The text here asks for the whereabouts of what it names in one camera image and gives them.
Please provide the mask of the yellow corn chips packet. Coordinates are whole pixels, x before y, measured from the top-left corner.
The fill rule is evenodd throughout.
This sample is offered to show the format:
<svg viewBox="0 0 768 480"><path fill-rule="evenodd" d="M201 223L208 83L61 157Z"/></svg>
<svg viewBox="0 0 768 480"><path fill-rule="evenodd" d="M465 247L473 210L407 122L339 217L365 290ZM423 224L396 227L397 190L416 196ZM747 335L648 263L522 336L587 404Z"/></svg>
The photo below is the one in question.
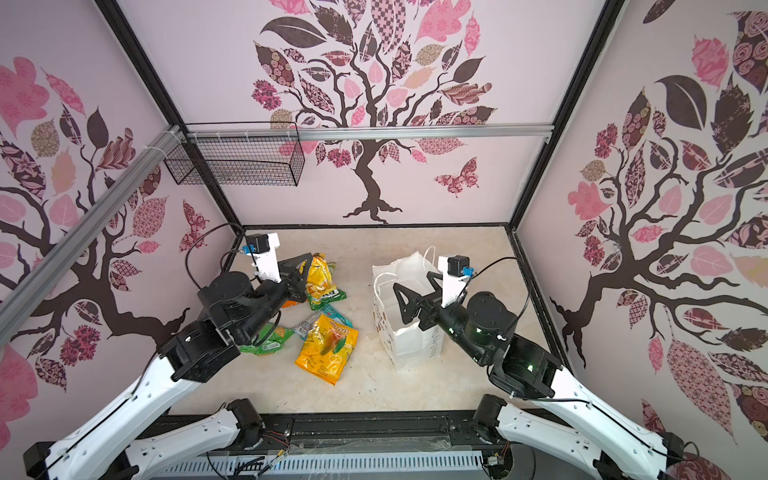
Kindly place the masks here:
<svg viewBox="0 0 768 480"><path fill-rule="evenodd" d="M306 281L307 299L312 311L347 298L347 294L338 288L333 279L334 268L334 263L329 263L323 254L313 255Z"/></svg>

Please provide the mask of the teal snack packet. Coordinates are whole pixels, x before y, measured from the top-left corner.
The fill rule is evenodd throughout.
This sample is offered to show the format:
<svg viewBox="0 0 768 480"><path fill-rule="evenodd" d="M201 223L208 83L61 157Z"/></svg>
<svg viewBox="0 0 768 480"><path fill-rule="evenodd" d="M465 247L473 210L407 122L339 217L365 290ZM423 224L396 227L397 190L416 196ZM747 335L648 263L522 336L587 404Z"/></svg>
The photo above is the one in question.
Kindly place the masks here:
<svg viewBox="0 0 768 480"><path fill-rule="evenodd" d="M330 318L331 320L337 323L343 324L347 327L350 327L350 328L353 327L353 324L351 321L349 321L346 317L344 317L332 305L327 304L327 305L324 305L319 310L314 311L309 317L301 321L297 326L293 327L292 328L293 332L297 334L301 339L305 340L307 338L309 331L313 328L315 322L322 315Z"/></svg>

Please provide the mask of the white paper bag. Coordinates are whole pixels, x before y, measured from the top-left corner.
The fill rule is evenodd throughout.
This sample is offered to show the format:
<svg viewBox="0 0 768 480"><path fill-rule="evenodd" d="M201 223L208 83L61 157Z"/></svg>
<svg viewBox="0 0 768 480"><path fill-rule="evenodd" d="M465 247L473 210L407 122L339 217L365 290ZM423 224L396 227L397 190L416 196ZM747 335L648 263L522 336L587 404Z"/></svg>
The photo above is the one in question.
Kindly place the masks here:
<svg viewBox="0 0 768 480"><path fill-rule="evenodd" d="M439 358L445 334L438 327L421 330L419 320L405 323L394 286L402 285L420 295L434 291L427 274L437 273L435 247L419 251L385 266L373 266L373 316L379 338L397 372L413 370Z"/></svg>

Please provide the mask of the green snack packet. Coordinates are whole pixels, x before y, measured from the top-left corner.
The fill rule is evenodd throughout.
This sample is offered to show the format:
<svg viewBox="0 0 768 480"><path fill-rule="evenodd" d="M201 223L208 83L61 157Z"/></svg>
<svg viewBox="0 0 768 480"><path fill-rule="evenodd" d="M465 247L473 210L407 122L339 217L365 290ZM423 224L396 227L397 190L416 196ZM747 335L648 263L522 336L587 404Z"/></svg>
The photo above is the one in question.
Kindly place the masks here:
<svg viewBox="0 0 768 480"><path fill-rule="evenodd" d="M291 328L268 323L261 329L254 344L240 346L239 350L256 356L271 355L280 351L293 335L294 330Z"/></svg>

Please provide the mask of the orange yellow snack packet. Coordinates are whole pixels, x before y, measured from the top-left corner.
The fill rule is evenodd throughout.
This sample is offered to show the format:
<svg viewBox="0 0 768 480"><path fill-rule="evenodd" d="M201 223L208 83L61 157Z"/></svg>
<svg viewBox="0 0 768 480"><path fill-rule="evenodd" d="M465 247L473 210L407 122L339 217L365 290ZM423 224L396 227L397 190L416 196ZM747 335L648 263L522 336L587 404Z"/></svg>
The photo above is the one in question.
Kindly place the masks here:
<svg viewBox="0 0 768 480"><path fill-rule="evenodd" d="M356 329L321 314L309 330L294 364L335 385L356 347L358 336Z"/></svg>

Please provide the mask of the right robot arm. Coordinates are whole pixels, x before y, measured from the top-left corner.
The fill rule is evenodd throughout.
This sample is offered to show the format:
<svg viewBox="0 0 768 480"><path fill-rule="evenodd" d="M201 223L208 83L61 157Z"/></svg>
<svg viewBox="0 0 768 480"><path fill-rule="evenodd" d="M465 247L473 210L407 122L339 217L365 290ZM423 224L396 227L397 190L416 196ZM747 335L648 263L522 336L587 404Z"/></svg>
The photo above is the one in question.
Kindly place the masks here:
<svg viewBox="0 0 768 480"><path fill-rule="evenodd" d="M437 327L506 399L486 395L474 423L485 440L525 444L595 479L666 479L683 461L684 443L630 420L585 387L560 360L520 336L518 315L489 291L464 302L468 277L430 272L432 292L401 283L393 293L404 323Z"/></svg>

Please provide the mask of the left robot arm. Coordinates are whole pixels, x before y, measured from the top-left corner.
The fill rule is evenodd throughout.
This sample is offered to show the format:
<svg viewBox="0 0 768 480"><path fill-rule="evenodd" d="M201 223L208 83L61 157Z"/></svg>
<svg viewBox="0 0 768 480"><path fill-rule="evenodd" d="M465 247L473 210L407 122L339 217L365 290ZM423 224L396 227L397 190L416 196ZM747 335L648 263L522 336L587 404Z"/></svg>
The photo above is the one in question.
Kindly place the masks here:
<svg viewBox="0 0 768 480"><path fill-rule="evenodd" d="M241 347L255 343L285 302L305 300L312 259L306 253L279 261L268 251L255 257L258 286L247 274L229 271L200 289L200 318L165 341L142 375L83 426L57 442L30 447L23 456L27 476L149 479L213 450L257 446L265 423L247 399L163 434L143 434L237 358Z"/></svg>

